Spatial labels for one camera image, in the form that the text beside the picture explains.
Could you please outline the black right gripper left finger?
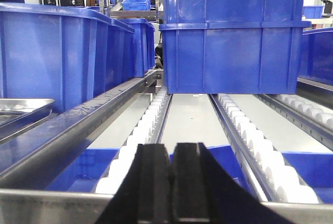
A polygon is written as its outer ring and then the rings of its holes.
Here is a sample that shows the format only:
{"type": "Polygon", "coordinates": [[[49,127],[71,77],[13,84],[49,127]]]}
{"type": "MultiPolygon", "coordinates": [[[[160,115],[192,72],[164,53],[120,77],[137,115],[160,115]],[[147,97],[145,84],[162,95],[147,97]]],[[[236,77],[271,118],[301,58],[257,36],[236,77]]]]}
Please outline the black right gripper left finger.
{"type": "Polygon", "coordinates": [[[170,161],[163,144],[140,144],[115,196],[96,223],[171,223],[170,161]]]}

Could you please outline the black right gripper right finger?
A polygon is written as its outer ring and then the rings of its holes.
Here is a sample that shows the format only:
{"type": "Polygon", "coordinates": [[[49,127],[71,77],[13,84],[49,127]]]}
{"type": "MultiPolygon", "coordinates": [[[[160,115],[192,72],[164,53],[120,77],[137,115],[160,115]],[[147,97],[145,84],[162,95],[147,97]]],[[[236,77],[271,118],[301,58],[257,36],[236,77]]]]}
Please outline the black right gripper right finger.
{"type": "Polygon", "coordinates": [[[172,165],[174,223],[290,223],[234,181],[203,143],[178,143],[172,165]]]}

